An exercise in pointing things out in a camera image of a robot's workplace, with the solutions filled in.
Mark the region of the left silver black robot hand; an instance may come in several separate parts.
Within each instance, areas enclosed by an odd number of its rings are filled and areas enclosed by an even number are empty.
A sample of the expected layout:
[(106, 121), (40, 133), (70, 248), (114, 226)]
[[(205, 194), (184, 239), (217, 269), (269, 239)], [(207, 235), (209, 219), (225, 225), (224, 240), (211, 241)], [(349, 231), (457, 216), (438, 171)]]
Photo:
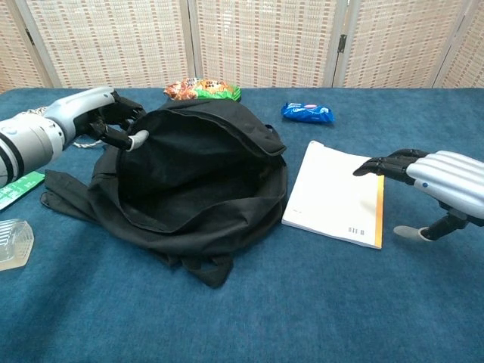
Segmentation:
[(132, 122), (145, 114), (139, 103), (124, 98), (109, 86), (101, 86), (56, 100), (45, 109), (43, 116), (62, 130), (63, 149), (79, 136), (87, 135), (131, 151), (142, 146), (149, 137), (149, 131), (145, 129), (128, 134)]

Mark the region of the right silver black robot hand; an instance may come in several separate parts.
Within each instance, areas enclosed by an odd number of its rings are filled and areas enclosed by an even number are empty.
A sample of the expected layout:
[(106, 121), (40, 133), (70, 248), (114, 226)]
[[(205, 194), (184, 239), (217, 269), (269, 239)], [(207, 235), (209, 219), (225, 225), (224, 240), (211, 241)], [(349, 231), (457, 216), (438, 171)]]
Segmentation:
[(368, 173), (411, 185), (437, 200), (446, 211), (429, 226), (394, 227), (393, 232), (400, 237), (432, 242), (470, 223), (483, 226), (483, 162), (479, 160), (448, 150), (406, 148), (385, 157), (372, 157), (352, 174)]

